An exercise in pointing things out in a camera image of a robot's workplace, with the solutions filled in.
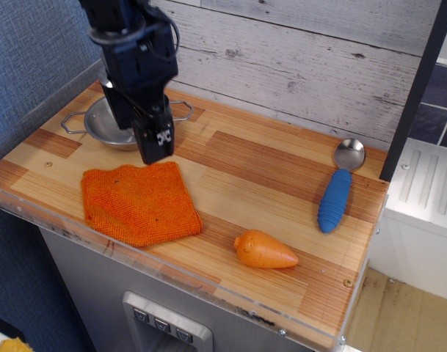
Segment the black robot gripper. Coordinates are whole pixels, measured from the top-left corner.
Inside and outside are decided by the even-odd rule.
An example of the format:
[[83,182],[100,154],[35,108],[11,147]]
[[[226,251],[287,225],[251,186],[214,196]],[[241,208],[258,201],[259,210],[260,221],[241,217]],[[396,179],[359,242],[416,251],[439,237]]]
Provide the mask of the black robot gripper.
[[98,44],[110,88],[105,97],[120,130],[133,128],[142,161],[174,153],[175,129],[164,88],[178,74],[173,21],[161,10],[99,10]]

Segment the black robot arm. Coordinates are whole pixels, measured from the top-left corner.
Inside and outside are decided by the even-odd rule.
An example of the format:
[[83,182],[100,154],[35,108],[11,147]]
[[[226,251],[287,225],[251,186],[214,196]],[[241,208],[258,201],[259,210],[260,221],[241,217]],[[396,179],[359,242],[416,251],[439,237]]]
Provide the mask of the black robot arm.
[[100,83],[120,129],[132,129],[144,164],[174,153],[164,91],[178,75],[175,22],[149,1],[81,1],[90,39],[101,47]]

